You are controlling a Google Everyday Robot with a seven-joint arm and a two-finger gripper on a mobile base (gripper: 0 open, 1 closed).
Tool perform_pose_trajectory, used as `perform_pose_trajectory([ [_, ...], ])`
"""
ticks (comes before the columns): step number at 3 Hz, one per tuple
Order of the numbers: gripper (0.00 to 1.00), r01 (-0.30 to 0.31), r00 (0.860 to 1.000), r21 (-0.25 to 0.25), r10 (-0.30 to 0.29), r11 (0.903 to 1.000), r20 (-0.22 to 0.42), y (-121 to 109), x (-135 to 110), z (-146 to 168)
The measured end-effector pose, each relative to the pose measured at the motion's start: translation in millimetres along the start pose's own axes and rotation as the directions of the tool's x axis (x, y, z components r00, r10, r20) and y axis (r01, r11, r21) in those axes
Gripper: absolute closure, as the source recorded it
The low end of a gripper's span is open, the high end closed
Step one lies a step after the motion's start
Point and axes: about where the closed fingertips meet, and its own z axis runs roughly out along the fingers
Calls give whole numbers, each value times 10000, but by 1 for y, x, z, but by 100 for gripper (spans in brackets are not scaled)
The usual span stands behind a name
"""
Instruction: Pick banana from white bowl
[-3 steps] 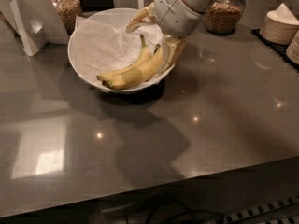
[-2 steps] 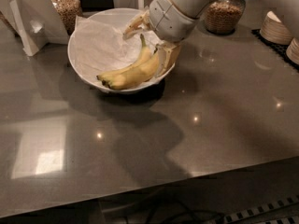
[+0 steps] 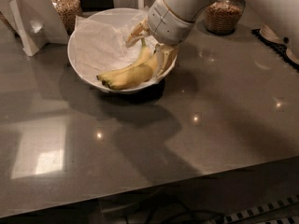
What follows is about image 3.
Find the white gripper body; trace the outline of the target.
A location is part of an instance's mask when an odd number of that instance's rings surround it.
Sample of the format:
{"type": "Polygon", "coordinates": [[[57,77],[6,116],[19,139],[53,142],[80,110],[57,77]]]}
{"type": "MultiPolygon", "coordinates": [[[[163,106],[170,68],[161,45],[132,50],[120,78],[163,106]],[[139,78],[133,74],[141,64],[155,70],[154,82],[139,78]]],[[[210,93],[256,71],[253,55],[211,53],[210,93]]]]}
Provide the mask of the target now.
{"type": "Polygon", "coordinates": [[[177,17],[164,0],[155,0],[149,8],[149,32],[159,43],[177,45],[188,37],[193,26],[193,22],[177,17]]]}

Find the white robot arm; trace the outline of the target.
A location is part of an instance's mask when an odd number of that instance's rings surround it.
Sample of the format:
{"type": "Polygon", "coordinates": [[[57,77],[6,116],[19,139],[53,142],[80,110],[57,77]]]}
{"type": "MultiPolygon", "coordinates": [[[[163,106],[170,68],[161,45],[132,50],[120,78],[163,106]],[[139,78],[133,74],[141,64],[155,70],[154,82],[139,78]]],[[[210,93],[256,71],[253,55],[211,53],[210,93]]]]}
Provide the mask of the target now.
{"type": "MultiPolygon", "coordinates": [[[[188,37],[198,16],[217,0],[155,0],[148,15],[128,35],[132,46],[144,35],[153,36],[166,45],[178,45],[188,37]]],[[[243,0],[270,28],[287,40],[291,57],[286,60],[298,67],[299,0],[243,0]]]]}

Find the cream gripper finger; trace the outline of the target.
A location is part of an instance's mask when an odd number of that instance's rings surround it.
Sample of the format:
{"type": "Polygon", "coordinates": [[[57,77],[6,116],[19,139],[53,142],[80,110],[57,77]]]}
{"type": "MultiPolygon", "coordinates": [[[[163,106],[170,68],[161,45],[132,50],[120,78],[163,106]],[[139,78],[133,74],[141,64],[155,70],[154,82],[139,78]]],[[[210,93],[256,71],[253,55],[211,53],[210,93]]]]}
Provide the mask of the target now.
{"type": "Polygon", "coordinates": [[[178,55],[179,46],[161,45],[156,49],[158,66],[154,72],[155,77],[161,76],[172,64],[178,55]]]}
{"type": "Polygon", "coordinates": [[[132,47],[138,40],[150,35],[150,28],[148,24],[148,18],[144,18],[140,21],[132,32],[128,35],[125,45],[127,48],[132,47]]]}

